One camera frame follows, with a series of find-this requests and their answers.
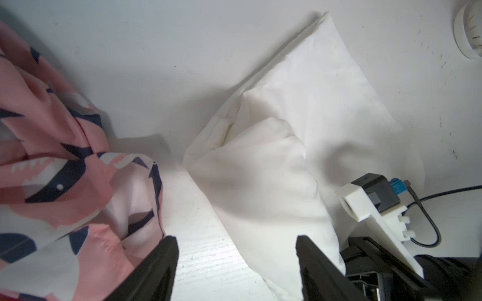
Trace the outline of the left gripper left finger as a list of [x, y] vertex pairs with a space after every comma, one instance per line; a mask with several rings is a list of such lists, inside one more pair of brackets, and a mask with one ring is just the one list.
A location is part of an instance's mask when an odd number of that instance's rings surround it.
[[179, 259], [175, 237], [163, 238], [107, 301], [170, 301]]

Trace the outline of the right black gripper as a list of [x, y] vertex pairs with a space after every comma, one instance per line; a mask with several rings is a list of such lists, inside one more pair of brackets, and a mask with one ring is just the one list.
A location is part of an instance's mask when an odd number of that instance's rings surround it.
[[417, 255], [423, 276], [369, 237], [348, 239], [346, 278], [368, 300], [481, 300], [481, 258]]

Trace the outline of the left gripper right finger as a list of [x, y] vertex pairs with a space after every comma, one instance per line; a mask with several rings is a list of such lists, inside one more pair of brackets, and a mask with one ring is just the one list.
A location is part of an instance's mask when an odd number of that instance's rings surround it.
[[303, 298], [308, 301], [349, 301], [367, 298], [332, 264], [307, 236], [297, 237]]

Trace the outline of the white shorts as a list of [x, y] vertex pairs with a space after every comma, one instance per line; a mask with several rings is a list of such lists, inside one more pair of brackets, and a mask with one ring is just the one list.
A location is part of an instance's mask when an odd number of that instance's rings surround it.
[[411, 136], [351, 57], [330, 13], [318, 16], [224, 103], [183, 165], [246, 264], [279, 300], [302, 300], [296, 240], [345, 271], [356, 228], [336, 190], [366, 173], [424, 185]]

